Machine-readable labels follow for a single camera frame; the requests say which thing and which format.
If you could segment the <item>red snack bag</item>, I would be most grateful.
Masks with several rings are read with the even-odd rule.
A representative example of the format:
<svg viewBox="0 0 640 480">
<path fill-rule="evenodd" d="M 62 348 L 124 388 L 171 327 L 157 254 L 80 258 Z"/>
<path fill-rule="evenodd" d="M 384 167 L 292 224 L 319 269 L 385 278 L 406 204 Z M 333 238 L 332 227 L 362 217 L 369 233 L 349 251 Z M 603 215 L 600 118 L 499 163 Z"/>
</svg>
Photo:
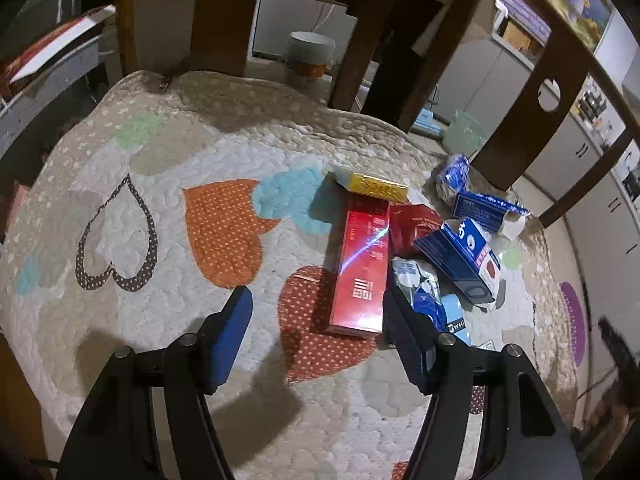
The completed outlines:
<svg viewBox="0 0 640 480">
<path fill-rule="evenodd" d="M 438 230 L 442 222 L 442 216 L 424 204 L 390 205 L 390 240 L 394 254 L 399 257 L 417 254 L 413 242 Z"/>
</svg>

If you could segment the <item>quilted heart pattern cushion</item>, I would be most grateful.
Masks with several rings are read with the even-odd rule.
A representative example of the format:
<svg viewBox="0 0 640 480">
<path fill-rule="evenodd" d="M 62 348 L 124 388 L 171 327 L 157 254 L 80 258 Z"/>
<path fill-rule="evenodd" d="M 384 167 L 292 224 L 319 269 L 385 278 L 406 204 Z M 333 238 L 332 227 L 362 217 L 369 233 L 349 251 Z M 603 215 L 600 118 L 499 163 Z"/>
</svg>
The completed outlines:
<svg viewBox="0 0 640 480">
<path fill-rule="evenodd" d="M 62 479 L 577 479 L 570 326 L 534 216 L 498 298 L 456 294 L 420 393 L 382 333 L 328 322 L 350 196 L 337 168 L 454 218 L 442 156 L 274 82 L 132 74 L 58 142 L 1 254 L 1 325 L 66 437 Z M 253 295 L 228 380 L 207 326 Z"/>
</svg>

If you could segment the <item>small light blue box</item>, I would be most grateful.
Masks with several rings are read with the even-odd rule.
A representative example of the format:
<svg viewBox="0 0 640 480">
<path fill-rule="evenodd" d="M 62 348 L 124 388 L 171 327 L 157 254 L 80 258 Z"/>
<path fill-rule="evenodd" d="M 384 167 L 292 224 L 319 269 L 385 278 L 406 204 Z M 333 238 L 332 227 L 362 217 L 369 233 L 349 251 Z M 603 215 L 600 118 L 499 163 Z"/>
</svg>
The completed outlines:
<svg viewBox="0 0 640 480">
<path fill-rule="evenodd" d="M 465 317 L 458 296 L 456 294 L 442 296 L 442 306 L 446 314 L 446 331 L 471 347 L 471 337 L 466 328 Z"/>
</svg>

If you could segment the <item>purple plastic waste basket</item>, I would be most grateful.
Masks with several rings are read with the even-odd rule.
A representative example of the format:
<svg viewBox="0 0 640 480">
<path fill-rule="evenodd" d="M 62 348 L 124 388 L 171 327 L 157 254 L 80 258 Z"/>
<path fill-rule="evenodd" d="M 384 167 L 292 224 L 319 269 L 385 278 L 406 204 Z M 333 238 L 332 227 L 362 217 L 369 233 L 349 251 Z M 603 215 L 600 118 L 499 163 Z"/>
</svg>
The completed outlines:
<svg viewBox="0 0 640 480">
<path fill-rule="evenodd" d="M 584 311 L 577 292 L 569 282 L 562 282 L 560 289 L 570 319 L 570 348 L 575 365 L 580 367 L 587 351 L 587 333 Z"/>
</svg>

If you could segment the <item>white plastic bucket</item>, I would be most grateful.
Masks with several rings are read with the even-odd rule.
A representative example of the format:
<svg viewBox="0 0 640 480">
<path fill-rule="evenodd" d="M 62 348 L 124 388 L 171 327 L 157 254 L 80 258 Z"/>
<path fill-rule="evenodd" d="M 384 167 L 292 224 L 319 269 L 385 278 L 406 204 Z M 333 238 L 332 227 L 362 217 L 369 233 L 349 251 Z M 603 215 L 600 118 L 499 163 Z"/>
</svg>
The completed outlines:
<svg viewBox="0 0 640 480">
<path fill-rule="evenodd" d="M 330 66 L 335 47 L 328 36 L 296 30 L 288 36 L 285 66 L 296 76 L 318 80 Z"/>
</svg>

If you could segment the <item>blue flat mop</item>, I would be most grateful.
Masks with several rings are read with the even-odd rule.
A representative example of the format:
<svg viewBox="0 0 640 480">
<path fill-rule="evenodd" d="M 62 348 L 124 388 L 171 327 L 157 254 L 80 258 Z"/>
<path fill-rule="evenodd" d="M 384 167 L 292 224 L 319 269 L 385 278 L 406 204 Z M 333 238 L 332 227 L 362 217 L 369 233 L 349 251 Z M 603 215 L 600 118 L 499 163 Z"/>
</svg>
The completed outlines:
<svg viewBox="0 0 640 480">
<path fill-rule="evenodd" d="M 444 137 L 447 128 L 448 125 L 438 120 L 432 110 L 422 108 L 416 121 L 410 128 L 410 132 L 418 136 L 424 136 L 424 138 L 440 141 Z"/>
</svg>

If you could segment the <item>dark wooden chair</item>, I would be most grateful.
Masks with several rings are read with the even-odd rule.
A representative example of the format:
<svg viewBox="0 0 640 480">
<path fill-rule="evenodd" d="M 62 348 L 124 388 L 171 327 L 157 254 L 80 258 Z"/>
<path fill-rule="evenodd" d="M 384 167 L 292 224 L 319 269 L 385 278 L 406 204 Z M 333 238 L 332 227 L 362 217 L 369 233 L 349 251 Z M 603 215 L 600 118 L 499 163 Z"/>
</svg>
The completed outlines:
<svg viewBox="0 0 640 480">
<path fill-rule="evenodd" d="M 427 44 L 397 40 L 402 23 L 425 0 L 324 0 L 344 6 L 356 20 L 333 83 L 329 107 L 349 110 L 369 62 L 385 55 L 373 81 L 368 115 L 408 130 L 469 29 L 480 0 L 452 0 L 427 26 Z M 600 159 L 542 217 L 551 224 L 582 200 L 639 137 L 638 120 L 611 78 L 552 6 L 526 0 L 549 23 L 551 35 L 533 73 L 506 117 L 473 159 L 495 188 L 506 190 L 549 144 L 586 77 L 608 92 L 625 130 Z M 186 64 L 232 76 L 245 72 L 257 0 L 116 0 L 117 39 L 125 73 L 157 70 L 160 62 Z"/>
</svg>

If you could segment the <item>blue Chinese text box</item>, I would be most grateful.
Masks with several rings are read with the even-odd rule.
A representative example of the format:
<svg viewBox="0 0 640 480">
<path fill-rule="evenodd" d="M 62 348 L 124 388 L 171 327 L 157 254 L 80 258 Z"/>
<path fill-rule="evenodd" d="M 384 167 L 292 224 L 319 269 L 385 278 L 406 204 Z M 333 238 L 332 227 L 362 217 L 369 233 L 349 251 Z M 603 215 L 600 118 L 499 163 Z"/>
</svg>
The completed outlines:
<svg viewBox="0 0 640 480">
<path fill-rule="evenodd" d="M 516 240 L 526 225 L 529 210 L 493 195 L 461 191 L 454 201 L 454 218 L 470 218 L 485 231 Z"/>
</svg>

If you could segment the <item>long red carton box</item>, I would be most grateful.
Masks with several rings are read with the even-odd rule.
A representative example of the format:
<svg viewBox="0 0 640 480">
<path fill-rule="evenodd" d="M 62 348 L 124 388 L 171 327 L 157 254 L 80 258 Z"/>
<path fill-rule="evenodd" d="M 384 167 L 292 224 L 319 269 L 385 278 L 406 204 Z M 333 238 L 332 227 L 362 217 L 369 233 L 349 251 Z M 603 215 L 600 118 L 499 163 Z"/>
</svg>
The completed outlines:
<svg viewBox="0 0 640 480">
<path fill-rule="evenodd" d="M 328 322 L 331 333 L 362 338 L 382 333 L 389 209 L 386 200 L 350 196 Z"/>
</svg>

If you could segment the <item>yellow blue box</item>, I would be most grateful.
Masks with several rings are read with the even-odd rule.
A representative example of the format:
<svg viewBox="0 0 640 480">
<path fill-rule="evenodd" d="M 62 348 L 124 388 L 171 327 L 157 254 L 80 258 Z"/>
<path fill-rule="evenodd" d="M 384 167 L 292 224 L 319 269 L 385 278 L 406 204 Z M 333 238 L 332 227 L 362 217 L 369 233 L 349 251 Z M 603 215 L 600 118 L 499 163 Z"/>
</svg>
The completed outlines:
<svg viewBox="0 0 640 480">
<path fill-rule="evenodd" d="M 337 168 L 333 171 L 334 180 L 346 191 L 387 200 L 391 203 L 405 203 L 409 188 L 405 184 L 396 183 L 379 177 L 363 174 L 359 171 Z"/>
</svg>

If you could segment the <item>blue white tissue pack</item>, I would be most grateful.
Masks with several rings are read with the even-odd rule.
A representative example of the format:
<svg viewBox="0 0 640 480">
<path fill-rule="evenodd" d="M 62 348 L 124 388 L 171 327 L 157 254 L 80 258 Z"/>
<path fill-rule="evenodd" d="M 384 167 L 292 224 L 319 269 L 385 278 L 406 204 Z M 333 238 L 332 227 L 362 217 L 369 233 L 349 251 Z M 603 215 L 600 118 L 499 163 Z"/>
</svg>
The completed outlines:
<svg viewBox="0 0 640 480">
<path fill-rule="evenodd" d="M 469 187 L 469 159 L 463 154 L 452 154 L 439 169 L 435 177 L 435 188 L 438 197 L 452 206 L 461 191 Z"/>
</svg>

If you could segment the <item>dark blue carton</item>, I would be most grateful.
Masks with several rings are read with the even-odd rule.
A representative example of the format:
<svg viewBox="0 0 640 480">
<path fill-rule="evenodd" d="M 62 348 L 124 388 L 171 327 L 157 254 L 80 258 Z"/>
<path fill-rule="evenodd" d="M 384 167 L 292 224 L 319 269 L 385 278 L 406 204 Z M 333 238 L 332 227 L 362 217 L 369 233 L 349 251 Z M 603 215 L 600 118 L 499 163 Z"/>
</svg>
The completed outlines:
<svg viewBox="0 0 640 480">
<path fill-rule="evenodd" d="M 497 300 L 501 264 L 474 220 L 446 221 L 412 244 L 471 304 L 493 304 Z"/>
</svg>

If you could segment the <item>grey shelving rack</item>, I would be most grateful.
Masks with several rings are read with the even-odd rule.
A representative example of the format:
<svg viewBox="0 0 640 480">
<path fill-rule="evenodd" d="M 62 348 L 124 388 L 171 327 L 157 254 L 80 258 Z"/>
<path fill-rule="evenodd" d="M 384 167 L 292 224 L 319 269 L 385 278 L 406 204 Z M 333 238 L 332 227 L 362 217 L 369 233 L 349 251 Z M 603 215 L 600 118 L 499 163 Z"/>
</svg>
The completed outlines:
<svg viewBox="0 0 640 480">
<path fill-rule="evenodd" d="M 115 0 L 27 0 L 1 34 L 1 153 L 96 68 L 122 76 Z"/>
</svg>

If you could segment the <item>floral tissue packet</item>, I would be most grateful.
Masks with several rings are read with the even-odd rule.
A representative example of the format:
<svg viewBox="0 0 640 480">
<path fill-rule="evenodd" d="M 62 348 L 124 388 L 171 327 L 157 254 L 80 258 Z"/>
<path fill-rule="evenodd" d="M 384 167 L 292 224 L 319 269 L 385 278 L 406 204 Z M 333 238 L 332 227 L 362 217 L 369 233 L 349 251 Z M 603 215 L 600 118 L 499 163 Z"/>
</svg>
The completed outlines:
<svg viewBox="0 0 640 480">
<path fill-rule="evenodd" d="M 412 310 L 431 319 L 436 330 L 446 328 L 446 311 L 442 305 L 436 270 L 423 260 L 394 257 L 395 284 L 400 288 Z"/>
</svg>

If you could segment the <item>green lined trash bin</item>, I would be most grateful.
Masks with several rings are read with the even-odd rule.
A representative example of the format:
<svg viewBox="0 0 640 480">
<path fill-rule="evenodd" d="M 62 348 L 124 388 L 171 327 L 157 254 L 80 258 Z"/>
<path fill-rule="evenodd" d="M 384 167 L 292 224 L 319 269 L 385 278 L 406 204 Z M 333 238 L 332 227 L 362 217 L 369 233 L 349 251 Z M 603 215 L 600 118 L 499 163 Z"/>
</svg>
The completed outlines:
<svg viewBox="0 0 640 480">
<path fill-rule="evenodd" d="M 482 125 L 463 110 L 456 110 L 442 137 L 442 147 L 450 154 L 462 154 L 472 160 L 489 136 Z"/>
</svg>

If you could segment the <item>grey kitchen cabinets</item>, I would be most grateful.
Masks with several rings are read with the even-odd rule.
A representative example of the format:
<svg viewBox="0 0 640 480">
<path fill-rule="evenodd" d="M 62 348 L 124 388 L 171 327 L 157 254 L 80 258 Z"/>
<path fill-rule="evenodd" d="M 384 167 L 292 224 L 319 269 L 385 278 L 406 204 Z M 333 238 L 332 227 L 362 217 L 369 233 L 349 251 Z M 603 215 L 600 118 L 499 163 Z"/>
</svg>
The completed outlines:
<svg viewBox="0 0 640 480">
<path fill-rule="evenodd" d="M 457 48 L 438 82 L 435 113 L 450 119 L 463 110 L 493 133 L 533 67 L 494 38 Z M 558 200 L 600 159 L 602 148 L 569 114 L 527 168 L 530 180 Z M 591 319 L 605 316 L 631 336 L 639 328 L 639 214 L 612 171 L 567 211 L 566 221 L 587 286 Z"/>
</svg>

